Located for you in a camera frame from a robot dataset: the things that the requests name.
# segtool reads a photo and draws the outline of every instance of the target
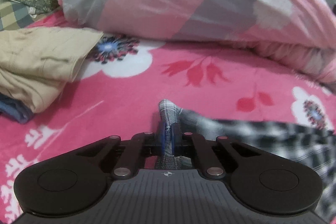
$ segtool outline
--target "gray ribbed surface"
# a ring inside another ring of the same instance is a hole
[[[201,178],[196,170],[140,170],[116,181],[94,207],[58,219],[25,214],[16,224],[322,224],[313,213],[276,218],[240,205],[221,182]]]

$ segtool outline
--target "crosshair logo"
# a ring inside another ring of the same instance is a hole
[[[169,172],[169,171],[166,171],[166,172],[164,172],[162,174],[164,174],[166,177],[169,177],[169,176],[173,175],[173,173]]]

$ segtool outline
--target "red flower pattern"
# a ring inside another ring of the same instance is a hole
[[[216,84],[216,78],[225,82],[229,82],[227,78],[223,76],[222,70],[216,66],[214,63],[210,62],[205,68],[203,66],[204,58],[200,63],[197,65],[192,66],[196,60],[188,61],[188,60],[181,60],[177,62],[173,62],[167,64],[168,68],[162,72],[162,74],[168,74],[168,77],[171,77],[179,72],[186,71],[187,76],[187,84],[196,87],[201,86],[201,81],[206,75],[206,79],[213,85]]]
[[[264,106],[274,105],[273,99],[268,93],[258,92],[257,95],[259,102],[261,102]],[[238,111],[251,112],[255,110],[255,108],[256,108],[255,97],[252,98],[243,97],[240,98],[236,103],[236,109]]]

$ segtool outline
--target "black and white checkered cloth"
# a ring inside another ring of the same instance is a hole
[[[158,157],[155,168],[165,170],[180,170],[182,163],[180,157],[174,157],[171,147],[171,125],[179,122],[180,108],[169,100],[162,100],[159,103],[161,121],[166,126],[165,133],[165,154]]]
[[[182,132],[199,133],[207,140],[227,136],[314,169],[322,178],[324,188],[315,212],[327,222],[336,216],[336,136],[332,131],[283,122],[212,120],[181,109],[169,100],[161,101],[159,107],[163,121],[169,126],[169,122],[179,122]],[[166,151],[173,157],[171,144],[166,146]],[[182,168],[190,165],[187,158],[180,157],[178,161]]]

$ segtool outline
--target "metal bolt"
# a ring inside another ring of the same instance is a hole
[[[131,174],[131,170],[128,168],[120,167],[114,170],[116,176],[125,177]]]
[[[219,168],[219,167],[210,167],[208,170],[207,170],[207,173],[209,175],[212,175],[212,176],[219,176],[221,174],[224,173],[223,169],[222,168]]]

